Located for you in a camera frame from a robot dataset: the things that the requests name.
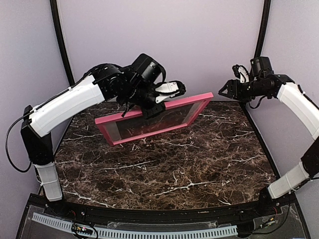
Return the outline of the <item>light wooden picture frame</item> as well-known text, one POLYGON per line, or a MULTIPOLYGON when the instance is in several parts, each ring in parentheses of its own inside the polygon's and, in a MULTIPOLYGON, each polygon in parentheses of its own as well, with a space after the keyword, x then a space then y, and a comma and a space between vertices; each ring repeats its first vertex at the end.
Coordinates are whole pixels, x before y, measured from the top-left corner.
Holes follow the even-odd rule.
POLYGON ((151 119, 145 119, 142 110, 135 107, 124 117, 116 113, 96 118, 95 124, 108 144, 114 146, 189 126, 212 98, 209 92, 165 102, 166 110, 151 119))

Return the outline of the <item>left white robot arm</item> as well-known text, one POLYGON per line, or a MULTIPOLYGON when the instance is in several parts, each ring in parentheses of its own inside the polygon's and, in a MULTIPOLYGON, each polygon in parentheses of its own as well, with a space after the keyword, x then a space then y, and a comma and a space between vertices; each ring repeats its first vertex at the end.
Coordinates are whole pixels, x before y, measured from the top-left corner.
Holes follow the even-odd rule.
POLYGON ((149 111, 174 94, 174 84, 161 81, 166 76, 164 67, 152 57, 141 54, 126 67, 105 63, 91 68, 73 86, 46 102, 24 110, 20 134, 30 163, 35 166, 40 183, 51 209, 59 217, 70 213, 70 205, 64 202, 62 189, 54 163, 51 131, 79 112, 115 98, 126 106, 134 105, 149 111))

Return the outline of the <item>small circuit board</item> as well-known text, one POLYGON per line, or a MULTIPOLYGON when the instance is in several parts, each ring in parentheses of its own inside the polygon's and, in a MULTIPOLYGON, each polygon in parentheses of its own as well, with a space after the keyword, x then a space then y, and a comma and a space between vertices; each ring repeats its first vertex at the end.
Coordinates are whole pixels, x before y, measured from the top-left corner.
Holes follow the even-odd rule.
POLYGON ((93 233, 92 229, 89 229, 88 227, 79 224, 72 224, 71 231, 74 233, 82 233, 86 235, 91 235, 93 233))

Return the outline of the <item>black corner post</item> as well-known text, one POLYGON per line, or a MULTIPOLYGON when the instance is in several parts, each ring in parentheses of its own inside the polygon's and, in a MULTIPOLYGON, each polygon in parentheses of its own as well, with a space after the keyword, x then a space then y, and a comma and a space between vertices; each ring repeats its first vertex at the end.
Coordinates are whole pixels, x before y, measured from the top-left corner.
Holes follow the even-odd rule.
POLYGON ((71 65, 69 62, 69 58, 68 58, 68 54, 67 54, 67 50, 65 46, 65 41, 63 37, 62 26, 61 26, 59 10, 58 10, 58 2, 57 0, 50 0, 49 3, 50 3, 50 9, 51 9, 51 15, 53 20, 56 40, 58 43, 58 48, 59 48, 60 56, 62 59, 63 67, 66 73, 69 86, 73 86, 75 84, 75 80, 71 70, 71 65))
POLYGON ((269 20, 269 14, 270 14, 270 7, 271 7, 271 0, 264 0, 260 29, 258 33, 258 39, 256 43, 254 58, 260 57, 263 50, 263 45, 265 41, 266 30, 267 30, 267 25, 269 20))

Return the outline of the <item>left black corner post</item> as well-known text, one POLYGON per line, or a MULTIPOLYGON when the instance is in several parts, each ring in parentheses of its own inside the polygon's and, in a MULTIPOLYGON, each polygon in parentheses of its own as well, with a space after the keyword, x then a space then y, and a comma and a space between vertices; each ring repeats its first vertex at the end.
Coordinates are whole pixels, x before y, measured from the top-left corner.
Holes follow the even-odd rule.
POLYGON ((49 3, 50 3, 50 9, 51 9, 51 15, 53 20, 56 40, 58 43, 58 48, 59 48, 60 56, 62 59, 63 67, 66 73, 69 86, 73 86, 75 84, 75 80, 71 70, 71 65, 69 62, 69 58, 68 58, 68 54, 67 54, 67 50, 65 46, 65 41, 63 37, 62 26, 61 26, 59 10, 58 10, 58 2, 57 0, 50 0, 49 3))

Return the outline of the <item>black front rail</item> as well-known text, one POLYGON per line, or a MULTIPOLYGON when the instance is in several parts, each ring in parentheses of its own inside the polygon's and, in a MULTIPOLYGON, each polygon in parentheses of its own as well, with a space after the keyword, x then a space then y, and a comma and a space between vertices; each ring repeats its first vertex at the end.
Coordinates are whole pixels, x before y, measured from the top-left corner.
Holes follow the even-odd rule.
POLYGON ((64 201, 49 203, 31 194, 18 239, 308 239, 295 195, 260 206, 257 202, 194 210, 125 210, 64 201), (74 233, 72 224, 93 230, 74 233))

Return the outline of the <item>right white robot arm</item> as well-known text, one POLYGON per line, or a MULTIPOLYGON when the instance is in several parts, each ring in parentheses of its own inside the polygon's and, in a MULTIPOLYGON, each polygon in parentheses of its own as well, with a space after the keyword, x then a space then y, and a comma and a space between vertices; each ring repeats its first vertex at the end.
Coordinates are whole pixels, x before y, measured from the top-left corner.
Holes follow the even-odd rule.
POLYGON ((232 70, 236 79, 228 80, 219 90, 219 95, 242 103, 249 103, 256 97, 275 98, 297 116, 314 140, 300 162, 260 194, 262 199, 255 204, 254 211, 259 216, 265 216, 273 209, 274 199, 296 191, 318 174, 319 108, 290 77, 275 74, 268 57, 253 58, 250 64, 251 72, 242 65, 234 65, 232 70))

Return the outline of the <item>right black corner post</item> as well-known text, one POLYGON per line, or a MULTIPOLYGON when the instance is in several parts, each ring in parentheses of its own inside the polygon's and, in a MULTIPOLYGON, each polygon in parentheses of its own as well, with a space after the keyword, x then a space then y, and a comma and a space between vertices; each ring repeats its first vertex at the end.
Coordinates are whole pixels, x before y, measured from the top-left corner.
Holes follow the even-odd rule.
POLYGON ((264 0, 260 29, 258 33, 258 39, 256 43, 254 58, 260 57, 263 50, 263 45, 265 41, 266 30, 267 30, 267 25, 269 20, 269 14, 270 14, 270 7, 271 7, 271 0, 264 0))

